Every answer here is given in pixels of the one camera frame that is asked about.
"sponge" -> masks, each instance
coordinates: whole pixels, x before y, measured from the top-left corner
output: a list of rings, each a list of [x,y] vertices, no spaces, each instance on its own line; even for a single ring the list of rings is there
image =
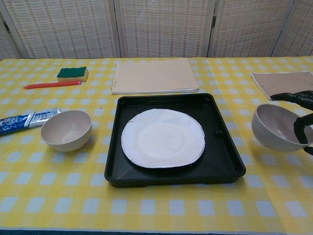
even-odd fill
[[[88,69],[87,67],[80,68],[62,68],[57,75],[59,82],[68,82],[79,80],[86,82],[88,78]]]

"paper plate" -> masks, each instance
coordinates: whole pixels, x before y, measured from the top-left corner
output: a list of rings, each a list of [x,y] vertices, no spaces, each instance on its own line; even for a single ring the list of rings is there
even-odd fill
[[[126,124],[121,141],[126,157],[146,168],[191,164],[205,147],[201,125],[189,115],[169,109],[138,114]]]

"notebook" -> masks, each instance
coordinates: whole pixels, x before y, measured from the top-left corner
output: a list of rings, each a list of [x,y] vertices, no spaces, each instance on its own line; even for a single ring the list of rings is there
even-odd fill
[[[121,63],[115,71],[112,94],[197,92],[189,60]]]
[[[268,99],[273,94],[313,91],[313,75],[308,71],[256,73],[253,80]]]

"red pen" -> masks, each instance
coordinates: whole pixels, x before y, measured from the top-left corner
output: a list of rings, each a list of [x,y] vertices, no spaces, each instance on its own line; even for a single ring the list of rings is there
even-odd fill
[[[81,81],[68,81],[68,82],[52,82],[52,83],[39,83],[39,84],[31,84],[24,87],[24,89],[34,89],[34,88],[43,88],[43,87],[63,87],[63,86],[73,86],[80,85]]]

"toothpaste tube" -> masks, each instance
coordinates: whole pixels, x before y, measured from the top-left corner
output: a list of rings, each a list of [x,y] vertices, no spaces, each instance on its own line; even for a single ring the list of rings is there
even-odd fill
[[[42,126],[51,117],[59,114],[60,112],[61,111],[59,108],[45,109],[31,114],[18,115],[14,117],[0,119],[0,135],[19,131],[22,129]]]

